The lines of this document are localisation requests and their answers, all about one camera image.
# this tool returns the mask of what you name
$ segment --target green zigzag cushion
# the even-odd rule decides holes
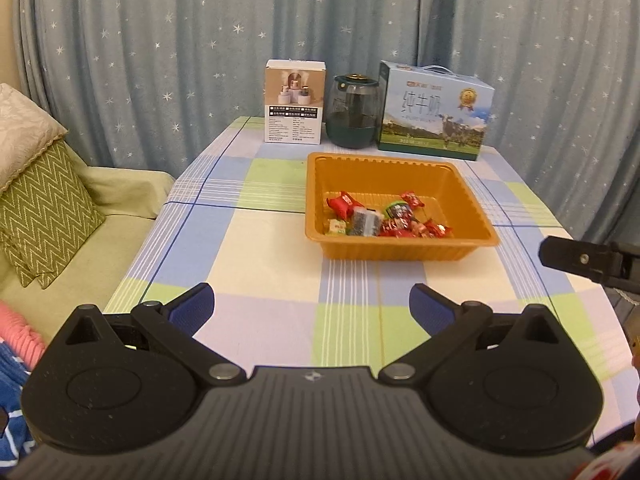
[[[0,195],[0,246],[20,284],[47,288],[104,222],[57,140]]]

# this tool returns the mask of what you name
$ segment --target glass jar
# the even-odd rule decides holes
[[[344,148],[366,148],[380,126],[380,87],[361,74],[338,75],[329,94],[326,132]]]

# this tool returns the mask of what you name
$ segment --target curtain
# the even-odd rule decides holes
[[[640,0],[17,1],[23,86],[92,164],[177,176],[263,114],[269,58],[324,60],[328,85],[389,59],[494,86],[486,142],[574,237],[638,196]]]

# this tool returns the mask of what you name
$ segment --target plaid tablecloth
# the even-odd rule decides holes
[[[494,224],[496,248],[459,262],[327,260],[304,234],[306,156],[350,150],[267,144],[263,121],[235,120],[176,181],[105,312],[167,302],[206,281],[216,307],[196,339],[248,373],[257,364],[366,364],[377,373],[428,338],[409,313],[414,283],[496,312],[545,303],[601,381],[595,438],[636,417],[638,374],[604,291],[540,265],[542,239],[568,234],[496,150],[452,160]]]

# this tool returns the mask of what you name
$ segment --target sofa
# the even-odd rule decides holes
[[[174,183],[160,171],[96,168],[65,145],[74,170],[106,220],[46,289],[20,285],[0,251],[0,301],[22,314],[47,343],[82,303],[104,308],[142,246]]]

